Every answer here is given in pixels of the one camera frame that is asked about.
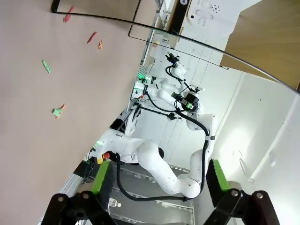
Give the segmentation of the white power strip box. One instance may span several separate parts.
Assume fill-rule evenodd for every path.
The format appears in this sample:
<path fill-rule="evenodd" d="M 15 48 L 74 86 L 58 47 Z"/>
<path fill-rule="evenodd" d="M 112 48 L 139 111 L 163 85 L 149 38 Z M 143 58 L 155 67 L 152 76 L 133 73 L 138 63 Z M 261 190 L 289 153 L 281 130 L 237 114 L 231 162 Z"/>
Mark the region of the white power strip box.
<path fill-rule="evenodd" d="M 191 0 L 187 21 L 200 34 L 208 37 L 229 36 L 241 11 L 261 0 Z"/>

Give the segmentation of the red yellow emergency stop button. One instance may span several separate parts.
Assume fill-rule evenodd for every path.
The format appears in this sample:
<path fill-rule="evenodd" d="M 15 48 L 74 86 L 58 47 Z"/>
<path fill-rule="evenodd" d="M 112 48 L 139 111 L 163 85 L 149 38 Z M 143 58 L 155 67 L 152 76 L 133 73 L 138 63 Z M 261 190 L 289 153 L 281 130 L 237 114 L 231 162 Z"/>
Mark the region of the red yellow emergency stop button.
<path fill-rule="evenodd" d="M 106 159 L 110 158 L 110 153 L 106 152 L 103 155 L 97 157 L 97 164 L 100 165 L 102 164 Z"/>

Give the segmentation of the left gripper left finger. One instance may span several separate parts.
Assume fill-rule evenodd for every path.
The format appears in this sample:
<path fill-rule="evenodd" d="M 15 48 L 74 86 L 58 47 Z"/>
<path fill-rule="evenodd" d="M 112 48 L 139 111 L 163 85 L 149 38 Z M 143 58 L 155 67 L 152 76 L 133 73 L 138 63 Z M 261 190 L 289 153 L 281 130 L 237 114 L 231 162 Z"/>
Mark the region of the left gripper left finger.
<path fill-rule="evenodd" d="M 82 220 L 92 225 L 117 225 L 106 211 L 115 180 L 115 168 L 104 161 L 89 190 L 72 197 L 62 193 L 52 196 L 41 225 L 75 225 Z"/>

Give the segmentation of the clear plastic bottle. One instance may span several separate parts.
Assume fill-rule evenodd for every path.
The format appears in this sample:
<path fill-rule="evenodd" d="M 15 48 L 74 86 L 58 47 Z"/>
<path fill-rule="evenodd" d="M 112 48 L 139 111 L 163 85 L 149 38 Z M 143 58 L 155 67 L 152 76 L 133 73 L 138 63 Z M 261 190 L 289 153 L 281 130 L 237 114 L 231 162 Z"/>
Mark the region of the clear plastic bottle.
<path fill-rule="evenodd" d="M 115 208 L 115 207 L 121 207 L 122 206 L 122 204 L 120 203 L 120 202 L 118 202 L 116 199 L 114 199 L 114 198 L 109 198 L 109 202 L 108 202 L 108 205 L 110 206 L 110 207 L 113 207 L 113 208 Z"/>

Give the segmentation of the aluminium profile rail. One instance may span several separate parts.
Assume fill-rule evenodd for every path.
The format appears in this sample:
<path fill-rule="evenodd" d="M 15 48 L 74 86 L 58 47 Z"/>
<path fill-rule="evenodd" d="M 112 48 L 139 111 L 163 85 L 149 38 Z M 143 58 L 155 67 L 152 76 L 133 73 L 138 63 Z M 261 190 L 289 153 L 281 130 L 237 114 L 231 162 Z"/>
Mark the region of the aluminium profile rail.
<path fill-rule="evenodd" d="M 79 190 L 94 182 L 99 168 L 100 165 L 83 160 L 69 176 L 59 193 L 72 197 Z"/>

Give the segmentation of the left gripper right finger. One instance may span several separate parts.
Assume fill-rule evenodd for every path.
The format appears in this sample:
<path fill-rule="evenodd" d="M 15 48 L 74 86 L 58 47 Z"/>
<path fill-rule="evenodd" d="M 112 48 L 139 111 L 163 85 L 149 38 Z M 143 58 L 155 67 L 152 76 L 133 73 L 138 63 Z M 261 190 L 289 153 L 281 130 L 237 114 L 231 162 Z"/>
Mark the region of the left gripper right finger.
<path fill-rule="evenodd" d="M 206 181 L 214 210 L 203 225 L 227 225 L 231 218 L 244 225 L 280 225 L 268 193 L 231 188 L 218 160 L 210 160 Z"/>

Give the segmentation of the two-tier wooden shelf black frame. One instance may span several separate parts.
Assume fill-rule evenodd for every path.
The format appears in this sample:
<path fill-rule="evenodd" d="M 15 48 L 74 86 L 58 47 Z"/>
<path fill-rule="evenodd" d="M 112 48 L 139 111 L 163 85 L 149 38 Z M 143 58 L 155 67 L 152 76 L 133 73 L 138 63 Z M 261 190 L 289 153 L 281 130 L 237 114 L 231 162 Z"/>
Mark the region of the two-tier wooden shelf black frame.
<path fill-rule="evenodd" d="M 247 27 L 238 21 L 238 28 L 229 36 L 225 50 L 221 50 L 176 31 L 136 22 L 134 18 L 126 22 L 216 51 L 223 55 L 221 67 L 274 80 L 300 96 L 300 35 L 294 41 L 287 40 L 284 34 L 264 32 L 258 26 Z"/>

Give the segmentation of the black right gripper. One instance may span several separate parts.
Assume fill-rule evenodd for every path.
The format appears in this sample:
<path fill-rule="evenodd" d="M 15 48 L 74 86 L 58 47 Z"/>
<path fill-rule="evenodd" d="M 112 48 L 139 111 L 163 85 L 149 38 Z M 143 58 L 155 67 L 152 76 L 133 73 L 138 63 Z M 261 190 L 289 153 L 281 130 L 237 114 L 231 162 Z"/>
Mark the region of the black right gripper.
<path fill-rule="evenodd" d="M 189 113 L 197 113 L 200 110 L 199 98 L 191 92 L 186 92 L 181 100 L 183 110 Z"/>

